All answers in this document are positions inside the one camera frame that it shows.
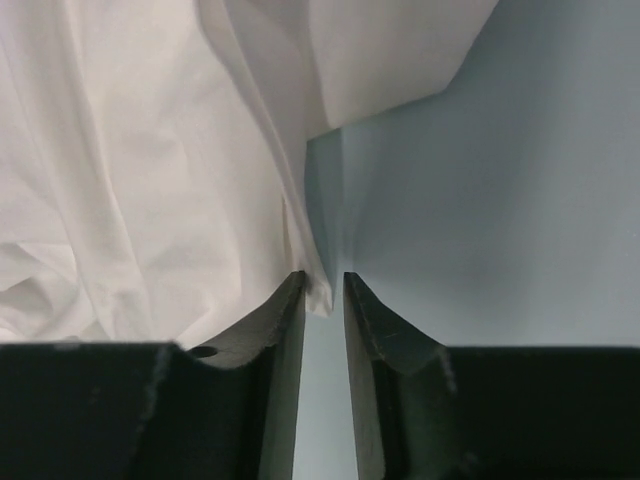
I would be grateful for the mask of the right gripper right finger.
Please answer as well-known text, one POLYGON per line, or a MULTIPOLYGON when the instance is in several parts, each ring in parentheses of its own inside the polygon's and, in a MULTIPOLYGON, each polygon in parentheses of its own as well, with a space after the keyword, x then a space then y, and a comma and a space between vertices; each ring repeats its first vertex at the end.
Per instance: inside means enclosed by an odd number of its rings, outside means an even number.
POLYGON ((387 307, 355 272, 343 276, 343 308, 358 477, 404 479, 409 447, 400 381, 445 347, 387 307))

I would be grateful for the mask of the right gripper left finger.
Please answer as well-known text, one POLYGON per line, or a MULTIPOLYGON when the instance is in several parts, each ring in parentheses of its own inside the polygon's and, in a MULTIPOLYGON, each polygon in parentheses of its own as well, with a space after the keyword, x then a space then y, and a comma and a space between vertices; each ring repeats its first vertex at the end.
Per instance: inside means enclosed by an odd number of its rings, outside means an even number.
POLYGON ((293 471, 306 275, 176 363, 178 479, 289 479, 293 471))

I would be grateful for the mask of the white robot print t-shirt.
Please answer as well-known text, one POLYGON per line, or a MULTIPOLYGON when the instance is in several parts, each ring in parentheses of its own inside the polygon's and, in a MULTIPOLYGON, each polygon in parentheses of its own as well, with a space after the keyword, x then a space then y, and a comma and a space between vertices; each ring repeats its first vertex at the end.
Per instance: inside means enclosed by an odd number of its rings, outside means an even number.
POLYGON ((491 1, 5 1, 1 337, 193 347, 333 292, 310 139, 442 91, 491 1))

